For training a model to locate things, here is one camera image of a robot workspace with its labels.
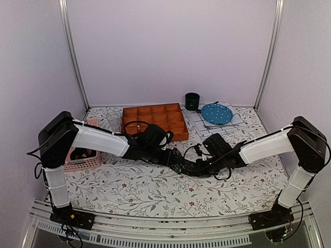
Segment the pink plastic basket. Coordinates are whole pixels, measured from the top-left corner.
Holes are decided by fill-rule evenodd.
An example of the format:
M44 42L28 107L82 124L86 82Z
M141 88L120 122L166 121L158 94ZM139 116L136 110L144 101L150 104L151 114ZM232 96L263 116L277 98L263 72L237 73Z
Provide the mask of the pink plastic basket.
M90 118L87 119L87 123L89 125L93 126L99 126L99 121L98 118ZM80 171L82 169L92 169L92 168L97 168L101 166L100 163L100 152L97 151L97 154L95 157L87 158L87 159L77 159L77 160L71 160L70 159L70 154L74 151L74 148L70 148L69 153L66 158L66 163L64 170L66 172L75 172L75 171Z

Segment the polka dot plate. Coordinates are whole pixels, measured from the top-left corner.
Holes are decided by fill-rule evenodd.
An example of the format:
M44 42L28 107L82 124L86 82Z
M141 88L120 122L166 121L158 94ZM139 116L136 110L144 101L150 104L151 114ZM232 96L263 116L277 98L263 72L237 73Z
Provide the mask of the polka dot plate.
M215 125L225 125L232 120L233 113L221 104L207 104L201 109L202 117L209 123Z

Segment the robotic arm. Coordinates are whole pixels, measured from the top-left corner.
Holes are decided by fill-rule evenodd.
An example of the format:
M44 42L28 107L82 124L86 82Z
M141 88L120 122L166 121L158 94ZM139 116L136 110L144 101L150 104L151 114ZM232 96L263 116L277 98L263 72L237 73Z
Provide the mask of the robotic arm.
M149 125L143 133L131 136L87 125L73 119L69 112L60 113L38 136L43 175L52 199L51 220L63 223L79 216L80 228L91 229L93 225L94 216L73 210L68 197L63 165L71 147L148 161L168 166L177 173L199 177L216 175L224 168L243 167L277 154L295 152L299 158L298 168L272 209L251 215L254 230L292 221L291 207L315 174L326 165L326 138L303 117L296 117L291 125L280 131L254 141L238 143L234 148L219 134L214 134L203 142L210 158L195 162L184 159L176 148L164 148L172 137L171 132L165 132L157 125Z

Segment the basket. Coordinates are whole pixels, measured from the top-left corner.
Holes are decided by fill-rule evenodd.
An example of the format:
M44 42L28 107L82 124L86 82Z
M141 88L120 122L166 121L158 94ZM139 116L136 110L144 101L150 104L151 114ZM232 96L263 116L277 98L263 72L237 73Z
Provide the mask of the basket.
M125 131L125 124L137 120L156 124L165 131L172 131L172 141L188 140L189 133L179 103L124 108L122 132ZM146 124L132 123L127 126L126 131L133 135L145 131L146 128Z
M99 126L99 121L98 118L90 118L87 119L87 123L92 126ZM77 159L77 160L71 160L70 159L70 154L74 151L74 148L70 148L64 170L66 172L75 172L75 171L80 171L82 169L92 169L92 168L97 168L101 166L100 163L100 151L96 151L96 155L91 158L86 158L86 159Z

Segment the ventilation grille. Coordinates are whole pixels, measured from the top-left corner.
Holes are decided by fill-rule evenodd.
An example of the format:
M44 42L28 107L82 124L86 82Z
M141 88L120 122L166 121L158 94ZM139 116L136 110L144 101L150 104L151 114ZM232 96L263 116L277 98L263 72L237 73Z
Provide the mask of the ventilation grille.
M57 235L64 236L60 225L50 224L48 222L39 221L38 227L42 230L49 231ZM82 240L94 244L102 244L105 246L118 248L217 248L217 247L238 247L251 244L248 235L242 235L235 238L206 240L206 241L140 241L140 240L125 240L111 238L106 235L89 234L88 232L80 231Z

